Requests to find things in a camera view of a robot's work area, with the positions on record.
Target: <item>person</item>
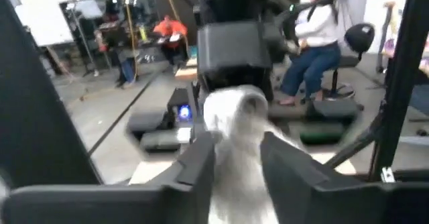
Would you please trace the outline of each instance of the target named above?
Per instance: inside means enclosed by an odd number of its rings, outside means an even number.
[[[300,42],[300,55],[290,56],[291,67],[284,75],[280,90],[287,95],[280,105],[294,105],[301,83],[306,85],[306,98],[315,94],[323,100],[322,77],[326,70],[339,65],[341,51],[337,42],[338,11],[334,1],[317,5],[299,14],[295,27]]]
[[[154,32],[160,34],[163,37],[173,36],[176,34],[180,35],[180,40],[175,42],[166,42],[161,45],[161,52],[171,66],[174,64],[175,55],[181,55],[182,59],[186,59],[186,49],[184,49],[183,37],[186,37],[188,29],[180,21],[170,19],[169,16],[165,16],[164,20],[161,21],[154,28]]]

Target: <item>concrete floor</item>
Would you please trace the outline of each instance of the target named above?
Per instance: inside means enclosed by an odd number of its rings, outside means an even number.
[[[157,159],[149,158],[142,154],[136,147],[132,139],[125,133],[125,125],[134,111],[157,111],[166,107],[166,103],[176,87],[183,86],[182,82],[177,82],[171,72],[156,77],[146,91],[129,107],[130,102],[141,92],[151,78],[151,72],[157,72],[166,67],[166,63],[152,64],[143,67],[146,75],[134,87],[127,90],[114,89],[115,70],[105,73],[99,78],[90,80],[80,80],[82,83],[60,79],[55,81],[56,88],[68,106],[70,117],[80,133],[86,148],[90,150],[103,136],[108,128],[117,120],[118,116],[125,112],[124,116],[117,122],[109,135],[101,142],[94,154],[91,156],[95,166],[100,172],[106,184],[113,184],[127,180],[131,177],[135,169],[141,167],[143,163],[146,175],[144,178],[151,178],[166,168],[165,161],[161,165]],[[328,83],[332,73],[327,73],[325,81]],[[357,69],[340,70],[339,81],[351,83],[357,94],[356,100],[365,106],[362,118],[357,123],[355,131],[350,134],[350,138],[363,131],[377,114],[380,100],[384,96],[383,89],[369,90],[374,83],[369,78],[382,79],[375,73],[375,56],[366,55]],[[85,101],[77,101],[85,88],[88,89],[88,96]],[[422,117],[422,114],[409,108],[408,117]],[[421,123],[404,123],[402,135],[414,135]],[[324,148],[308,148],[308,151],[321,162],[327,161],[333,156],[340,146]],[[349,167],[354,172],[367,172],[371,161],[372,146],[356,154],[348,162]],[[400,144],[393,162],[394,169],[429,168],[429,146],[414,146]],[[2,184],[0,184],[0,197],[4,195]]]

